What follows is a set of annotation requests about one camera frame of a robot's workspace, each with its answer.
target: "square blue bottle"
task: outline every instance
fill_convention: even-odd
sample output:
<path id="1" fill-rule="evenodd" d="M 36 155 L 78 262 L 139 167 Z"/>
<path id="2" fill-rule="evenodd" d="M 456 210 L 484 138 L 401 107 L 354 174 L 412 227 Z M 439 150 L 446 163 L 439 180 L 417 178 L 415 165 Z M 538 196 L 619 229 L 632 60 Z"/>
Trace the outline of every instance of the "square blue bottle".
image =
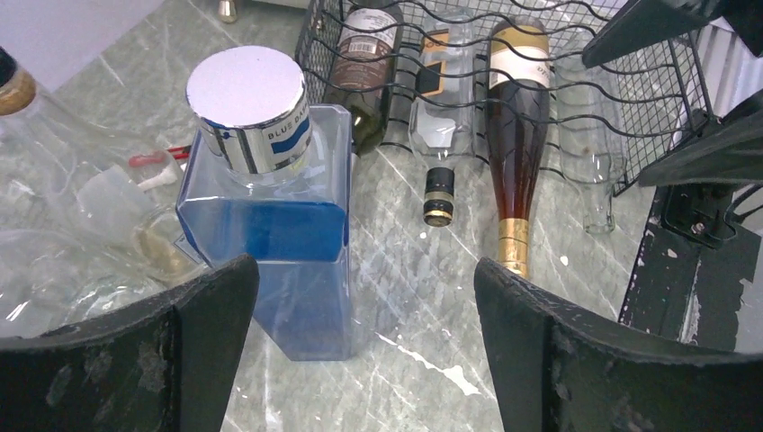
<path id="1" fill-rule="evenodd" d="M 177 214 L 212 267 L 249 254 L 254 318 L 291 360 L 351 354 L 351 117 L 308 106 L 300 67 L 265 47 L 205 59 L 186 89 L 201 120 Z"/>

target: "dark wine bottle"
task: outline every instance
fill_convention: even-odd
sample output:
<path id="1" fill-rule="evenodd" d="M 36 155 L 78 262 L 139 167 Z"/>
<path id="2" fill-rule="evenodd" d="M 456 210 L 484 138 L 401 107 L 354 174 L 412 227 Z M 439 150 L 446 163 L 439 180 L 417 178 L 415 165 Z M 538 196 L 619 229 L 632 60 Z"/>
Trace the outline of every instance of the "dark wine bottle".
<path id="1" fill-rule="evenodd" d="M 389 0 L 355 1 L 345 20 L 359 30 L 377 31 L 403 22 L 403 13 Z M 399 51 L 403 29 L 392 26 L 378 32 L 359 32 L 347 27 L 339 35 L 338 51 L 348 58 L 337 57 L 323 101 L 344 106 L 353 116 L 353 152 L 362 155 L 373 150 L 384 138 L 390 111 L 391 89 L 353 93 L 346 90 L 367 90 L 383 86 L 395 79 L 396 59 L 387 57 Z M 354 59 L 379 59 L 368 63 Z"/>
<path id="2" fill-rule="evenodd" d="M 498 203 L 498 261 L 529 278 L 530 205 L 533 202 L 548 131 L 551 73 L 549 42 L 543 25 L 529 17 L 513 17 L 493 29 L 488 66 L 491 71 L 485 109 L 490 173 Z M 518 56 L 507 46 L 533 61 Z"/>

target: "blue label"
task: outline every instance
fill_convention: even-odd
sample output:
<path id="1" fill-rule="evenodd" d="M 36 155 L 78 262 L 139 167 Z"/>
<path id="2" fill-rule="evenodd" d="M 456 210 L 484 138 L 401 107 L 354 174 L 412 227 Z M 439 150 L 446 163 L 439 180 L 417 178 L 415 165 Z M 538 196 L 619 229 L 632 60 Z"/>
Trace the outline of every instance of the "blue label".
<path id="1" fill-rule="evenodd" d="M 284 139 L 283 141 L 275 141 L 271 142 L 270 145 L 273 148 L 274 154 L 279 153 L 286 153 L 287 151 L 294 148 L 294 146 L 297 145 L 297 143 L 300 142 L 300 139 L 302 136 L 307 133 L 307 131 L 310 129 L 310 119 L 305 119 L 300 125 L 297 127 L 297 129 L 294 131 L 294 133 L 287 139 Z"/>

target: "bottle cap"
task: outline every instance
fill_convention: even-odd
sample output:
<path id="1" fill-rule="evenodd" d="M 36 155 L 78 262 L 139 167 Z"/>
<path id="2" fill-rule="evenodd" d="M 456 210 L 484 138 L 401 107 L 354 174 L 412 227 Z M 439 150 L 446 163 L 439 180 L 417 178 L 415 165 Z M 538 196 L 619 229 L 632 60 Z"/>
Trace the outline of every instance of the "bottle cap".
<path id="1" fill-rule="evenodd" d="M 424 222 L 432 227 L 446 227 L 453 221 L 453 184 L 455 173 L 437 167 L 426 172 Z"/>
<path id="2" fill-rule="evenodd" d="M 0 47 L 0 87 L 8 84 L 17 68 L 16 60 L 3 47 Z"/>
<path id="3" fill-rule="evenodd" d="M 0 47 L 0 115 L 23 110 L 31 104 L 36 94 L 34 78 Z"/>
<path id="4" fill-rule="evenodd" d="M 206 58 L 185 90 L 213 153 L 234 171 L 263 174 L 296 162 L 310 144 L 310 113 L 300 66 L 266 47 L 227 49 Z"/>

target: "barcode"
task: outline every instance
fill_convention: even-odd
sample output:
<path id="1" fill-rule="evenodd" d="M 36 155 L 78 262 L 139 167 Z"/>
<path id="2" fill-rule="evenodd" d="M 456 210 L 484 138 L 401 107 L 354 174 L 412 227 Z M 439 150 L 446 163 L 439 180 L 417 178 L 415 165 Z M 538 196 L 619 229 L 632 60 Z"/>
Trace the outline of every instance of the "barcode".
<path id="1" fill-rule="evenodd" d="M 349 52 L 368 52 L 376 54 L 376 44 L 368 42 L 352 42 L 350 43 Z"/>

